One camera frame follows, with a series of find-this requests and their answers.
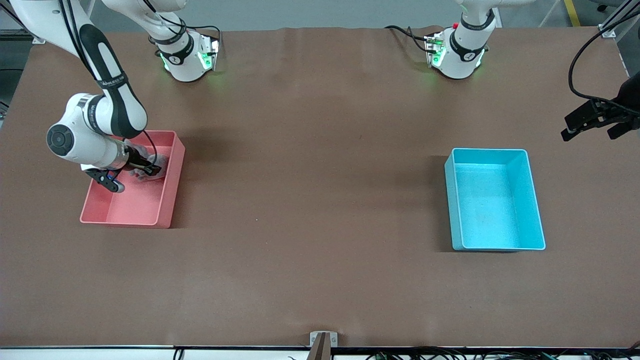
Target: pink plastic tray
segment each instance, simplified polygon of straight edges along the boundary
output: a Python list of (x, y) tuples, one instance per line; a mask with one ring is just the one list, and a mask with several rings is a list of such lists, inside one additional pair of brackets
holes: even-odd
[[(155, 181), (138, 181), (128, 172), (118, 180), (125, 186), (122, 193), (112, 193), (91, 181), (84, 200), (80, 222), (113, 227), (167, 229), (171, 226), (175, 194), (178, 191), (184, 145), (175, 131), (147, 131), (159, 154), (167, 156), (166, 176)], [(153, 148), (144, 134), (131, 140), (143, 145), (149, 154)]]

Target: brown table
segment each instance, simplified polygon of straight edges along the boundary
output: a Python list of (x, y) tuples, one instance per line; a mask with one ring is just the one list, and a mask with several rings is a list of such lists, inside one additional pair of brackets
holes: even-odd
[[(97, 87), (36, 46), (0, 132), (0, 344), (621, 347), (640, 329), (640, 140), (563, 117), (593, 28), (498, 29), (453, 81), (381, 29), (226, 34), (225, 72), (178, 83), (143, 33), (110, 34), (149, 129), (187, 153), (169, 230), (80, 224), (89, 178), (47, 128)], [(576, 86), (612, 97), (612, 40)], [(529, 151), (543, 252), (451, 249), (453, 147)]]

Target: yellow stripe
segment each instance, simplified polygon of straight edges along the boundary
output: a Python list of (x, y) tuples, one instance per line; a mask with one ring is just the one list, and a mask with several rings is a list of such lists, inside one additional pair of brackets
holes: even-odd
[(569, 19), (572, 26), (580, 26), (580, 20), (578, 20), (578, 14), (575, 12), (575, 6), (572, 0), (564, 0), (566, 6), (566, 12), (569, 13)]

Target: white robot link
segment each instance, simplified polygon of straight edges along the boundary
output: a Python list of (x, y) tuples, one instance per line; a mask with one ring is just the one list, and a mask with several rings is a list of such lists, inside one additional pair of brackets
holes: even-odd
[[(186, 0), (104, 3), (149, 33), (162, 56), (172, 59), (165, 67), (175, 79), (193, 81), (212, 69), (203, 60), (215, 55), (212, 51), (217, 51), (217, 39), (188, 31), (172, 13), (183, 8)], [(158, 175), (161, 167), (123, 142), (145, 130), (147, 112), (107, 38), (92, 24), (78, 0), (13, 0), (11, 6), (30, 32), (80, 58), (102, 88), (103, 94), (75, 94), (69, 99), (62, 118), (47, 132), (50, 150), (81, 164), (84, 172), (112, 192), (124, 191), (116, 178), (122, 170)]]
[(454, 0), (462, 7), (460, 23), (425, 38), (427, 62), (443, 75), (464, 79), (471, 75), (487, 50), (496, 26), (492, 8), (520, 6), (534, 0)]

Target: blue bin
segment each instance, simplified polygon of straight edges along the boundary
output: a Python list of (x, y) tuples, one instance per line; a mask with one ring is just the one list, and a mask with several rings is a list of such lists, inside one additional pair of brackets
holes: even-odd
[(525, 150), (455, 148), (445, 174), (455, 250), (545, 249)]

